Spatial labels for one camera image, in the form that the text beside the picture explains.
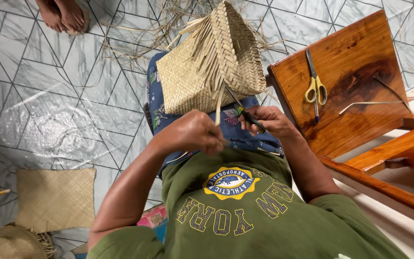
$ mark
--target floor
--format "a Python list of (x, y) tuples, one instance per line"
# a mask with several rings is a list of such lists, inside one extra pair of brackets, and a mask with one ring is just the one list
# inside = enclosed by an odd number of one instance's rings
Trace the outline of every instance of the floor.
[[(240, 0), (232, 1), (238, 5)], [(325, 36), (385, 9), (407, 89), (414, 87), (414, 1), (251, 0), (242, 15), (263, 19), (264, 35), (280, 50), (262, 52), (263, 68)], [(88, 33), (70, 37), (47, 28), (34, 0), (0, 0), (0, 227), (17, 213), (16, 166), (95, 167), (95, 211), (114, 180), (151, 139), (146, 102), (147, 59), (129, 63), (103, 50), (106, 26), (145, 29), (160, 22), (158, 0), (90, 0)], [(122, 52), (145, 49), (153, 35), (135, 38), (111, 28), (107, 37)], [(161, 51), (146, 54), (150, 58)], [(267, 98), (264, 105), (279, 105)], [(161, 203), (155, 180), (146, 208)], [(88, 229), (53, 233), (59, 255), (87, 241)]]

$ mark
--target foot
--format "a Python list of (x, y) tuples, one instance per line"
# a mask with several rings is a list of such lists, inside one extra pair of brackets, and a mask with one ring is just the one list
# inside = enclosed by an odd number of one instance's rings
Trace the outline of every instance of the foot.
[(56, 32), (62, 32), (66, 30), (66, 27), (62, 24), (62, 16), (60, 15), (60, 11), (57, 9), (53, 1), (41, 0), (37, 1), (37, 3), (42, 16), (42, 20), (47, 27)]
[(62, 14), (62, 23), (72, 32), (81, 32), (84, 28), (84, 16), (75, 0), (55, 0)]

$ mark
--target woven basket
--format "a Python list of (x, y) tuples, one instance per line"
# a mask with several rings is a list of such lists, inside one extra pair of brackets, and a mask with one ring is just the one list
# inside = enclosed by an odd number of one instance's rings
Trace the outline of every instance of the woven basket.
[(192, 31), (178, 47), (156, 62), (166, 113), (192, 109), (212, 112), (232, 103), (223, 80), (240, 99), (266, 88), (253, 33), (232, 4), (222, 1), (212, 13), (188, 23)]

